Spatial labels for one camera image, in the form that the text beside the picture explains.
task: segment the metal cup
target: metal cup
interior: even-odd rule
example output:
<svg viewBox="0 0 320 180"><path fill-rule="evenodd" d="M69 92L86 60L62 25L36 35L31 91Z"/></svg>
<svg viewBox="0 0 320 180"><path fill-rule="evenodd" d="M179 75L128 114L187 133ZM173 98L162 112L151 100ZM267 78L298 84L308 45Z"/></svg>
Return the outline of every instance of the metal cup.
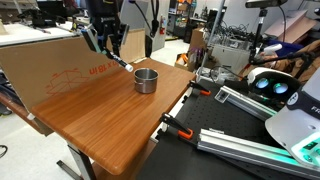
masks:
<svg viewBox="0 0 320 180"><path fill-rule="evenodd" d="M149 68L137 69L134 72L135 76L135 90L148 94L156 91L158 72Z"/></svg>

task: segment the clamp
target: clamp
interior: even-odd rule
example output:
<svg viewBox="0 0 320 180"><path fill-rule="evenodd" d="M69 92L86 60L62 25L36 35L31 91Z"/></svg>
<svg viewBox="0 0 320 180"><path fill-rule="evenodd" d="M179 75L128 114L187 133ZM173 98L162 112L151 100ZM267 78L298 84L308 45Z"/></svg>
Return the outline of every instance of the clamp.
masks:
<svg viewBox="0 0 320 180"><path fill-rule="evenodd" d="M205 87L203 87L202 85L196 83L195 81L190 81L188 84L188 87L192 87L195 89L199 89L200 90L200 94L205 95L205 96L210 96L211 91L206 89Z"/></svg>
<svg viewBox="0 0 320 180"><path fill-rule="evenodd" d="M178 135L180 137L183 137L185 139L190 140L192 138L193 135L193 130L186 128L181 122L179 122L176 118L174 118L173 116L167 114L167 113L162 113L162 116L160 118L160 121L172 126L176 129L178 129Z"/></svg>

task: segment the gray floor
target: gray floor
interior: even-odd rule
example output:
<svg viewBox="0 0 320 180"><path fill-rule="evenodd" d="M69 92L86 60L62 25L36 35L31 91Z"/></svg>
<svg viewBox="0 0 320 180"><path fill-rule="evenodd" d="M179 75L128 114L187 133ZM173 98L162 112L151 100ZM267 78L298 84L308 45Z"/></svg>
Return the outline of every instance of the gray floor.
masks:
<svg viewBox="0 0 320 180"><path fill-rule="evenodd" d="M182 40L168 41L151 57L174 65L177 54L187 52L188 48L189 44ZM62 138L55 133L48 137L39 134L15 114L0 117L0 145L9 148L7 154L0 158L1 180L72 179L56 165L58 160L80 173Z"/></svg>

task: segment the person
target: person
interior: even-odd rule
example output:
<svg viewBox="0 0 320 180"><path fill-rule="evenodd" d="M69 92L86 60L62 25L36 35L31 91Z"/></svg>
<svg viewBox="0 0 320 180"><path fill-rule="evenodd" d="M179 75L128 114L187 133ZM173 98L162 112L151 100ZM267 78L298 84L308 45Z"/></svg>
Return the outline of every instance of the person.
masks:
<svg viewBox="0 0 320 180"><path fill-rule="evenodd" d="M315 54L320 54L320 40L316 40L312 42L311 44L309 44L308 46L305 46L298 52L314 52ZM264 56L263 52L260 53L260 56L262 56L264 60L269 60L269 59L278 57L275 53L270 56ZM300 70L302 64L303 64L303 60L301 58L297 58L297 59L291 59L291 60L289 59L280 60L280 61L277 61L276 63L268 62L264 64L264 67L282 71L294 77ZM320 57L316 57L313 63L309 66L308 69L306 69L301 74L298 80L303 84L306 83L319 67L320 67ZM255 66L251 66L250 68L243 70L241 72L242 76L244 77L248 75L250 71L254 68Z"/></svg>

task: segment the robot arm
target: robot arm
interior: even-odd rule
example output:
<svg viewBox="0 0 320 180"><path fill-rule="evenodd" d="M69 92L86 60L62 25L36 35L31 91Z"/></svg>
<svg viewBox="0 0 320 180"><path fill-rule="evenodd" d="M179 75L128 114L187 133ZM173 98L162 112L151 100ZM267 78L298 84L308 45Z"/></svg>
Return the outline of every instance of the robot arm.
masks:
<svg viewBox="0 0 320 180"><path fill-rule="evenodd" d="M125 39L129 27L120 23L117 2L117 0L86 0L92 24L81 32L92 51L105 54L131 72L133 67L119 57L121 41ZM111 40L113 52L106 47L108 38Z"/></svg>

